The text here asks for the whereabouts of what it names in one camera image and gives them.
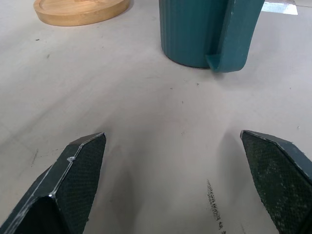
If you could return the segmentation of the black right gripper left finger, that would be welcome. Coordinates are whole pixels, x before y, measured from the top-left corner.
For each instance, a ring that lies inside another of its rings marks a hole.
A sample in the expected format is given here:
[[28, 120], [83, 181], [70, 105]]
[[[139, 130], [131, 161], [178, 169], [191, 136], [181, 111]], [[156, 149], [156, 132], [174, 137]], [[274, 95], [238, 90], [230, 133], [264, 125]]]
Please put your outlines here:
[[0, 234], [83, 234], [98, 189], [105, 133], [69, 143], [33, 182]]

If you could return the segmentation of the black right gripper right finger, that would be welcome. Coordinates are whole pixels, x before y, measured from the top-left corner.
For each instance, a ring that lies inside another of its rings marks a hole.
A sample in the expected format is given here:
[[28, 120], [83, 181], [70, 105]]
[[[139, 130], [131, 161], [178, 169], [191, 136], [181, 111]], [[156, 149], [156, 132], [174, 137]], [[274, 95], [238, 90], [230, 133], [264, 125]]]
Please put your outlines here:
[[240, 134], [261, 202], [279, 234], [312, 234], [312, 161], [292, 142]]

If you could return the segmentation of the teal ribbed mug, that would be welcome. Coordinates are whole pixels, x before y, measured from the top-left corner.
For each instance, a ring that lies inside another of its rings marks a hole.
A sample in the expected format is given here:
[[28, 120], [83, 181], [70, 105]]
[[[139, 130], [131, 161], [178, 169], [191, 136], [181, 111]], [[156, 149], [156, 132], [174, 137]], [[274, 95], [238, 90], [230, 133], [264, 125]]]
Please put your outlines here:
[[241, 70], [265, 0], [159, 0], [164, 54], [216, 73]]

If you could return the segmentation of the round wooden coaster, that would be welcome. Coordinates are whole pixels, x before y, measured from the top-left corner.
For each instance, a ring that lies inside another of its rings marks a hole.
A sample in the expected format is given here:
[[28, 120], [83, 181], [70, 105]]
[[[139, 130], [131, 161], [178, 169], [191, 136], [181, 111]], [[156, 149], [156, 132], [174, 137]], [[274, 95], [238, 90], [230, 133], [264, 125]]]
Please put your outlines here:
[[35, 0], [38, 18], [54, 26], [80, 26], [102, 22], [122, 14], [130, 0]]

